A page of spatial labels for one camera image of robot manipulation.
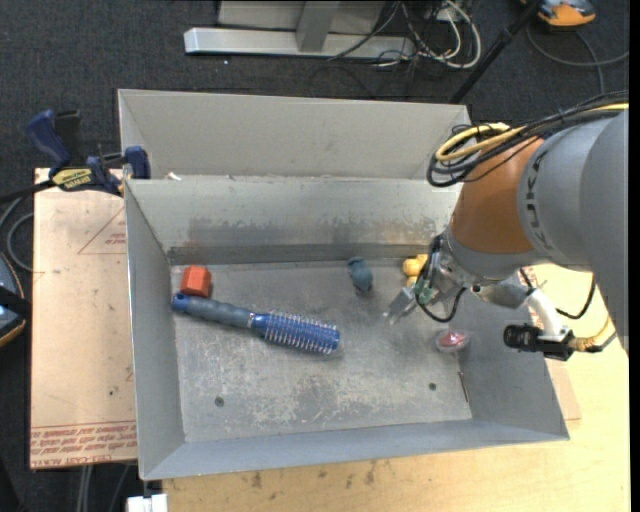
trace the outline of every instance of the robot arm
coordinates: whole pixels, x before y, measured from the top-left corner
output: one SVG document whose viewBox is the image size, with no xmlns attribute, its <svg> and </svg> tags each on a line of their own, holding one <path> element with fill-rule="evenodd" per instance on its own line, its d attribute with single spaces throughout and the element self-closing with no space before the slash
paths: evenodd
<svg viewBox="0 0 640 512">
<path fill-rule="evenodd" d="M 530 333 L 513 329 L 505 342 L 552 355 L 549 344 L 566 346 L 571 336 L 555 308 L 539 290 L 505 282 L 523 266 L 551 262 L 593 273 L 628 352 L 628 95 L 582 104 L 539 125 L 482 125 L 472 129 L 484 133 L 470 150 L 463 133 L 436 153 L 429 182 L 464 184 L 414 286 L 417 303 L 429 313 L 465 289 L 503 306 L 528 301 L 543 319 L 541 345 L 528 345 L 535 341 Z"/>
</svg>

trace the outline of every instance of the cardboard sheet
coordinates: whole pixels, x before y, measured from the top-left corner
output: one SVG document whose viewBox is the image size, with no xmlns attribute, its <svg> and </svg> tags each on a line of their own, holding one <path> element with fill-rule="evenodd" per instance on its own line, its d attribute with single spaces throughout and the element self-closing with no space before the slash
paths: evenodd
<svg viewBox="0 0 640 512">
<path fill-rule="evenodd" d="M 32 469 L 136 458 L 125 247 L 121 198 L 36 194 Z"/>
</svg>

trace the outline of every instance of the red cube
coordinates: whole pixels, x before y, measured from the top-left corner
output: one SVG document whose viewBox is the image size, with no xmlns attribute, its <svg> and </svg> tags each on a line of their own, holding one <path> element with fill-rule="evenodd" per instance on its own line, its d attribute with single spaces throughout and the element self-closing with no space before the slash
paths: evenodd
<svg viewBox="0 0 640 512">
<path fill-rule="evenodd" d="M 198 265 L 191 265 L 184 270 L 180 292 L 185 295 L 196 295 L 198 297 L 209 297 L 209 287 L 211 286 L 211 273 Z"/>
</svg>

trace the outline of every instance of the gray carpet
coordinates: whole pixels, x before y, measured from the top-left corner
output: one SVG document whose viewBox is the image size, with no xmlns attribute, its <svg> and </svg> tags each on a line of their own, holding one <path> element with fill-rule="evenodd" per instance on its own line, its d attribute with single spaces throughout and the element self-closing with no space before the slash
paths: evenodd
<svg viewBox="0 0 640 512">
<path fill-rule="evenodd" d="M 566 61 L 614 59 L 629 49 L 629 0 L 594 0 L 595 22 L 576 33 L 550 34 L 540 23 L 531 37 Z M 25 126 L 43 109 L 82 113 L 82 151 L 119 149 L 119 88 L 234 92 L 383 101 L 448 102 L 469 71 L 436 63 L 384 70 L 348 59 L 187 56 L 183 33 L 214 22 L 214 2 L 0 0 L 0 195 L 31 184 L 32 169 L 49 158 L 30 144 Z M 474 21 L 488 49 L 522 12 L 515 0 L 474 1 Z M 389 26 L 403 32 L 404 25 Z M 600 67 L 557 62 L 536 50 L 522 30 L 463 98 L 473 121 L 516 123 L 568 108 L 602 90 L 629 87 L 629 59 Z M 26 199 L 0 229 L 0 251 L 12 223 L 32 211 Z M 15 249 L 29 261 L 32 233 L 25 224 Z M 30 297 L 31 276 L 19 270 Z M 30 511 L 75 510 L 80 470 L 32 472 L 27 463 L 30 332 L 0 350 L 0 459 Z M 90 510 L 105 511 L 122 466 L 96 467 Z M 122 499 L 142 492 L 129 471 Z M 4 512 L 2 503 L 0 511 Z"/>
</svg>

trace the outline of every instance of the yellow object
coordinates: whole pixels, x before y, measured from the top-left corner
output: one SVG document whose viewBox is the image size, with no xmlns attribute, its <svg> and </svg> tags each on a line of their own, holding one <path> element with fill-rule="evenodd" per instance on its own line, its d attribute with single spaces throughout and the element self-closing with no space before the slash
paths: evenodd
<svg viewBox="0 0 640 512">
<path fill-rule="evenodd" d="M 538 13 L 540 19 L 548 23 L 551 28 L 575 28 L 587 23 L 592 22 L 595 17 L 595 12 L 583 14 L 575 7 L 569 5 L 569 3 L 560 3 L 551 7 L 551 15 L 545 12 Z"/>
<path fill-rule="evenodd" d="M 22 285 L 20 284 L 20 280 L 18 279 L 18 276 L 15 272 L 15 270 L 13 269 L 13 267 L 11 266 L 11 263 L 9 262 L 9 260 L 5 257 L 4 254 L 0 253 L 0 260 L 2 260 L 0 262 L 0 264 L 6 265 L 7 267 L 7 272 L 10 272 L 13 275 L 13 279 L 15 280 L 16 283 L 16 294 L 22 298 L 24 298 L 24 292 L 22 291 Z M 14 338 L 16 338 L 17 336 L 19 336 L 22 331 L 24 330 L 24 326 L 26 325 L 26 320 L 22 319 L 17 321 L 16 325 L 12 325 L 12 324 L 7 324 L 5 327 L 7 327 L 7 331 L 0 334 L 0 347 L 5 346 L 7 343 L 9 343 L 11 340 L 13 340 Z"/>
<path fill-rule="evenodd" d="M 402 264 L 402 271 L 408 277 L 418 276 L 428 257 L 427 254 L 418 254 L 415 258 L 407 258 Z"/>
</svg>

